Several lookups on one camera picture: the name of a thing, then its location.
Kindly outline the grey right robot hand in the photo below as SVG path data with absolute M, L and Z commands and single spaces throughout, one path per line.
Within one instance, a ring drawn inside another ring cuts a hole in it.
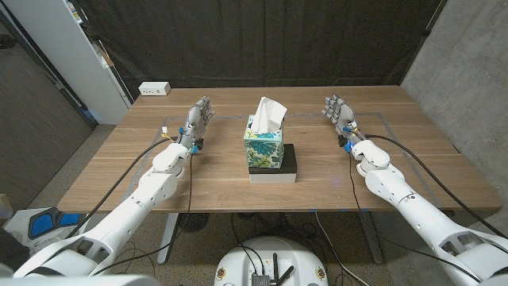
M 325 107 L 321 112 L 334 125 L 340 147 L 348 145 L 351 148 L 366 139 L 359 129 L 350 105 L 336 94 L 333 94 L 332 98 L 325 98 Z

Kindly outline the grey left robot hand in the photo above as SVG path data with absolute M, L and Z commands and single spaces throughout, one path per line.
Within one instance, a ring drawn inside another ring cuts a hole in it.
M 213 116 L 210 97 L 205 95 L 189 109 L 178 143 L 190 149 L 197 141 L 202 139 L 206 133 L 209 120 Z

